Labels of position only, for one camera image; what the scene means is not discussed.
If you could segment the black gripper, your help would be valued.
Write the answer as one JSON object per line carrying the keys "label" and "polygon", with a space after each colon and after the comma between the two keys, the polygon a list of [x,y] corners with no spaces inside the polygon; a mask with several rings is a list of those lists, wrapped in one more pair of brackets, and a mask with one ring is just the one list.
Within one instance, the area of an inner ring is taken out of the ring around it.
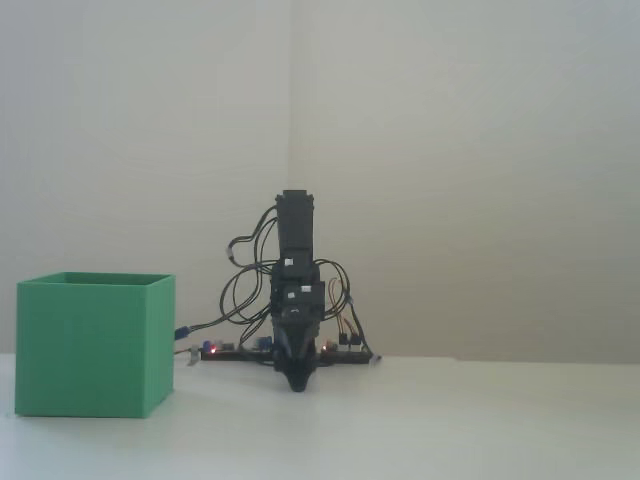
{"label": "black gripper", "polygon": [[[316,370],[316,338],[325,317],[325,282],[276,279],[271,282],[270,316],[273,325],[274,369],[282,373],[293,392],[304,392]],[[299,334],[298,373],[282,323],[311,322]]]}

